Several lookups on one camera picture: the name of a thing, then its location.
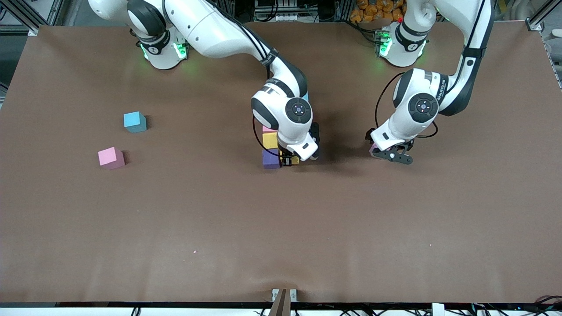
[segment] metal bracket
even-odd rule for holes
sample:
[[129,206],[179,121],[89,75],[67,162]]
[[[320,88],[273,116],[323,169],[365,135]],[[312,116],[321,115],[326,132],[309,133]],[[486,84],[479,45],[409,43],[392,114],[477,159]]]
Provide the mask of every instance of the metal bracket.
[[390,39],[390,32],[385,31],[383,29],[376,29],[375,33],[373,33],[373,40],[375,41],[375,54],[377,57],[380,57],[380,50],[385,46],[385,49],[388,46],[388,41]]
[[[275,301],[275,299],[277,298],[277,295],[278,295],[278,294],[279,294],[279,289],[278,289],[278,288],[274,288],[274,289],[271,291],[271,300],[272,300],[272,301]],[[292,289],[289,291],[289,295],[290,295],[290,297],[291,297],[291,302],[298,302],[298,301],[297,301],[297,290],[296,290],[295,288],[292,288]]]
[[544,24],[545,23],[543,21],[541,21],[537,25],[532,25],[530,17],[525,19],[525,25],[527,26],[528,31],[542,31]]
[[407,155],[406,151],[410,150],[414,145],[413,141],[405,144],[392,146],[387,150],[381,151],[376,146],[371,147],[369,153],[374,158],[386,159],[390,162],[398,162],[400,164],[410,165],[414,162],[412,156]]
[[318,145],[318,149],[310,156],[310,160],[316,160],[320,155],[320,125],[318,125],[317,122],[312,122],[309,133],[314,142]]

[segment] foam block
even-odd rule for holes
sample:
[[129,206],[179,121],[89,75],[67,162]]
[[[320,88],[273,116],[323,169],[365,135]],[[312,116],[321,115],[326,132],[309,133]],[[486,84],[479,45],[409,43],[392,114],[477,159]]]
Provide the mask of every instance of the foam block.
[[125,165],[123,152],[115,147],[98,151],[99,165],[105,169],[112,170]]
[[264,147],[267,149],[277,148],[277,132],[265,133],[262,135],[264,138]]
[[270,128],[267,128],[267,127],[265,127],[265,126],[262,126],[262,127],[261,127],[261,132],[265,134],[265,133],[274,133],[274,132],[277,132],[277,131],[274,130],[274,129],[270,129]]
[[131,133],[144,132],[146,130],[146,118],[139,111],[124,114],[123,124]]
[[[279,154],[278,149],[270,149],[269,151],[275,153],[276,155]],[[281,168],[281,161],[279,157],[268,153],[265,150],[261,151],[261,161],[264,165],[264,169],[279,169]]]

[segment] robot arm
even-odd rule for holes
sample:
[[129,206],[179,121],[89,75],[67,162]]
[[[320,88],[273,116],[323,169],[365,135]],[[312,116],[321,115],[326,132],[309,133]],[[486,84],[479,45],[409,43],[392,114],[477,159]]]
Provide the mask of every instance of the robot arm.
[[124,5],[129,25],[134,26],[147,59],[160,69],[174,67],[182,60],[174,47],[182,39],[209,58],[239,53],[252,55],[274,73],[252,97],[254,117],[264,126],[276,129],[279,144],[301,160],[307,160],[318,149],[309,133],[312,108],[307,100],[304,74],[252,31],[223,15],[213,4],[205,0],[89,1],[90,5],[100,2],[110,7],[118,6],[117,3],[121,3],[121,7]]
[[[405,72],[396,84],[393,95],[396,112],[383,125],[370,132],[370,138],[374,142],[374,147],[371,149],[373,156],[407,164],[411,163],[412,159],[408,155],[406,155],[407,157],[400,156],[404,152],[396,153],[396,146],[408,150],[409,147],[405,147],[404,144],[411,142],[426,129],[438,113],[451,116],[466,108],[493,24],[490,0],[410,0],[408,4],[404,22],[407,17],[409,17],[409,22],[406,27],[403,26],[403,23],[393,27],[394,33],[389,34],[390,42],[394,38],[400,38],[401,32],[407,30],[410,35],[414,32],[424,33],[417,39],[417,43],[422,43],[420,41],[425,40],[428,31],[426,28],[429,25],[425,18],[429,16],[434,20],[433,12],[437,7],[444,17],[461,29],[465,38],[465,47],[454,75],[443,75],[422,69],[411,69]],[[410,21],[412,18],[418,21],[418,17],[421,22],[414,24]],[[390,62],[402,62],[403,65],[414,62],[419,54],[416,49],[422,49],[418,46],[408,52],[408,46],[402,45],[404,42],[402,39],[398,39],[396,42],[397,45],[392,44],[390,47],[394,50],[389,49],[388,55],[385,57]],[[385,154],[386,150],[393,152],[393,156]]]

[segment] metal frame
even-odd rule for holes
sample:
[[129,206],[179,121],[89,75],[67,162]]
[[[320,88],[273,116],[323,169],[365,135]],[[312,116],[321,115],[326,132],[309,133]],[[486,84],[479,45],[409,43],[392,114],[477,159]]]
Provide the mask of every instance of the metal frame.
[[25,0],[0,0],[2,6],[22,25],[2,25],[2,35],[37,35],[41,25],[55,25],[67,0],[55,0],[47,18],[43,18]]
[[0,82],[0,92],[4,94],[4,96],[0,96],[0,109],[1,109],[2,105],[4,104],[4,99],[6,98],[5,94],[8,92],[8,85],[5,85],[4,83]]
[[[134,308],[131,307],[45,307],[43,306],[38,307],[29,307],[26,306],[25,303],[5,303],[9,304],[9,306],[0,307],[0,314],[11,315],[11,316],[32,316],[32,315],[50,315],[50,316],[123,316],[123,315],[132,315],[132,311]],[[256,316],[256,315],[274,315],[277,316],[271,306],[263,306],[262,308],[251,307],[251,308],[181,308],[177,306],[173,306],[174,303],[171,303],[169,306],[165,306],[166,303],[160,304],[164,305],[162,307],[141,307],[136,308],[136,310],[141,310],[140,315],[146,316],[170,316],[170,315],[183,315],[183,316]],[[246,305],[247,303],[230,303],[230,306],[233,304],[239,304],[240,306]],[[342,310],[334,310],[330,308],[330,303],[325,304],[325,309],[310,309],[307,308],[307,305],[303,305],[304,308],[301,309],[297,306],[292,306],[294,314],[294,310],[298,309],[298,314],[302,316],[341,316],[345,315],[342,313],[343,311],[348,311],[347,315],[367,315],[364,313],[363,310],[354,310],[353,308]],[[421,313],[431,314],[433,316],[457,316],[458,314],[465,314],[465,315],[472,315],[471,312],[473,310],[468,309],[452,309],[447,306],[443,306],[441,309],[437,309],[435,307],[428,307],[426,311],[421,311]],[[415,314],[415,310],[383,310],[383,309],[375,309],[377,315],[384,313],[384,316],[412,316]],[[478,307],[476,311],[478,316],[534,316],[535,313],[527,312],[524,310],[513,310],[513,309],[502,309],[501,312],[496,309],[484,310],[481,306]],[[560,312],[558,311],[546,311],[544,312],[546,316],[560,316]]]
[[529,31],[542,31],[543,20],[554,10],[554,8],[562,3],[562,0],[548,0],[540,9],[532,16],[525,19],[527,29]]

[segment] brown table surface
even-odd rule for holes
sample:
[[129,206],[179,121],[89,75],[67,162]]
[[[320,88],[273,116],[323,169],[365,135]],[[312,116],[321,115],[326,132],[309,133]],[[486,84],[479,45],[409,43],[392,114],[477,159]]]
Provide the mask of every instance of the brown table surface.
[[[539,34],[496,23],[469,107],[372,159],[401,69],[345,24],[251,24],[308,76],[322,157],[267,171],[247,55],[170,71],[126,28],[42,28],[0,112],[1,301],[530,302],[562,291],[562,106]],[[416,66],[453,73],[436,24]],[[384,97],[381,121],[392,112]],[[131,134],[123,113],[150,129]],[[103,170],[116,146],[126,167]]]

